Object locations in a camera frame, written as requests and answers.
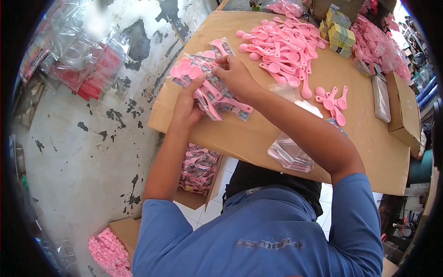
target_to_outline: worker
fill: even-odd
[[[146,180],[134,276],[381,276],[380,216],[354,144],[334,125],[262,88],[236,57],[216,62],[221,68],[213,73],[233,95],[330,174],[329,242],[315,222],[322,214],[320,183],[241,161],[223,213],[193,231],[172,201],[192,128],[202,116],[193,99],[200,76],[179,93]]]

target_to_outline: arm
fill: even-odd
[[[226,87],[285,132],[331,175],[333,185],[349,174],[365,173],[365,167],[354,144],[330,123],[262,88],[236,57],[229,55],[216,62],[225,70],[216,69],[214,74],[222,79]],[[330,143],[324,143],[325,137]]]
[[[202,116],[194,105],[194,91],[203,83],[195,79],[177,97],[174,115],[165,139],[154,161],[144,187],[145,199],[167,199],[172,201],[182,170],[182,163],[189,143],[192,127]]]

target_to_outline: table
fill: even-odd
[[[208,42],[226,37],[231,47],[254,79],[264,88],[275,83],[268,72],[261,69],[260,61],[251,61],[247,54],[238,52],[245,43],[235,36],[239,29],[245,32],[260,24],[262,19],[272,20],[275,14],[242,11],[214,11],[201,24],[178,56],[210,50]],[[365,164],[366,173],[374,192],[403,195],[409,167],[409,147],[388,133],[387,124],[375,117],[371,80],[353,65],[352,58],[344,59],[329,48],[317,49],[318,58],[312,61],[309,87],[322,86],[327,91],[336,86],[341,91],[348,86],[348,108],[342,113],[346,118],[343,130],[354,143]],[[172,118],[180,87],[167,80],[152,108],[148,126],[166,133]],[[309,102],[318,107],[323,118],[330,118],[329,111],[312,98]],[[190,142],[232,156],[240,160],[306,179],[330,183],[330,175],[317,164],[309,173],[284,169],[268,156],[267,149],[277,138],[280,130],[256,110],[247,122],[232,114],[224,113],[224,121],[211,121],[204,117],[194,128]]]

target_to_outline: blue shirt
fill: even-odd
[[[223,214],[192,231],[168,200],[143,203],[134,276],[381,276],[380,216],[368,177],[333,191],[329,242],[315,212],[280,186],[229,198]]]

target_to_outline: stained floor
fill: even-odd
[[[92,259],[88,238],[113,220],[141,213],[144,180],[161,135],[147,122],[166,73],[213,1],[108,0],[113,21],[131,43],[111,90],[86,102],[65,86],[45,93],[23,145],[39,223],[53,241],[68,238],[74,276],[108,276]]]

